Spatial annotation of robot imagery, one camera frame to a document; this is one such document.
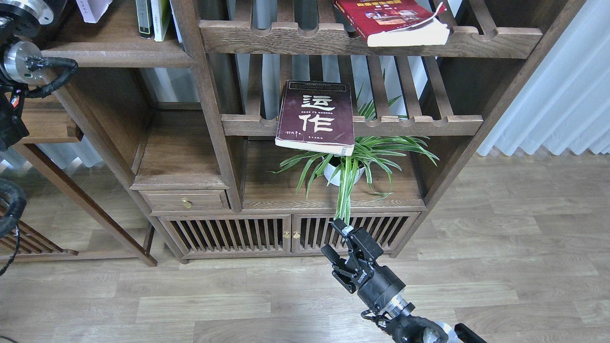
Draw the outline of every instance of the plant pot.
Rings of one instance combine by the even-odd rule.
[[[335,164],[339,164],[338,161],[331,159],[331,162],[329,164],[326,165],[326,168],[324,168],[324,177],[329,180],[331,182],[331,184],[335,185],[335,186],[339,186],[339,184],[341,183],[341,171],[339,171],[334,178],[332,178],[331,180],[331,176],[332,174],[335,172],[335,169],[337,169],[337,167],[335,165],[333,165],[333,163],[335,162]],[[358,173],[356,174],[356,177],[354,178],[354,184],[356,184],[356,182],[358,182],[358,180],[360,180],[360,177],[362,176],[362,174],[364,174],[364,167],[358,169]]]

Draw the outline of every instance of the wooden floorboard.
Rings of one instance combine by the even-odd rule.
[[[610,156],[473,157],[395,259],[414,314],[490,343],[610,342]],[[138,240],[146,220],[104,166],[68,174]],[[35,170],[5,169],[24,221],[62,248],[105,232]],[[0,335],[19,343],[391,342],[323,256],[180,264],[23,262],[0,278]]]

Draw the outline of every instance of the maroon book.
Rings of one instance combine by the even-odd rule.
[[[436,13],[415,0],[334,0],[333,3],[368,46],[443,45],[449,37],[447,25],[435,18],[447,10],[442,2]]]
[[[350,87],[318,81],[286,81],[277,146],[350,156],[354,122]]]

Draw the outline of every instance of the potted plant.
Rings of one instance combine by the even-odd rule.
[[[388,101],[388,105],[392,105],[400,97],[396,97]],[[358,115],[367,119],[374,119],[376,116],[375,105],[373,100],[363,104],[358,108]],[[384,199],[392,193],[392,168],[402,171],[402,168],[395,162],[386,158],[387,156],[406,156],[410,151],[420,153],[428,158],[436,165],[436,160],[439,158],[426,150],[427,144],[418,137],[407,136],[391,136],[391,137],[356,137],[354,152],[351,156],[340,156],[329,153],[318,153],[314,151],[302,151],[301,153],[292,156],[282,161],[279,166],[280,170],[272,171],[272,173],[284,172],[301,161],[306,161],[301,172],[296,192],[301,190],[301,187],[307,179],[306,197],[309,197],[309,189],[313,181],[325,175],[329,184],[337,185],[339,180],[339,194],[337,196],[337,210],[335,219],[341,218],[344,222],[348,222],[351,213],[350,195],[354,184],[362,176],[366,175],[368,187],[375,195],[381,196],[379,200]],[[373,177],[371,166],[377,165],[381,167],[387,174],[390,181],[390,189],[386,193],[375,192],[371,185]]]

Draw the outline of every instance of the brass door knob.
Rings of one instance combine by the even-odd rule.
[[[192,202],[190,202],[190,200],[188,200],[187,198],[182,198],[182,205],[183,205],[185,208],[191,208],[191,207],[193,207],[193,203],[192,203]]]

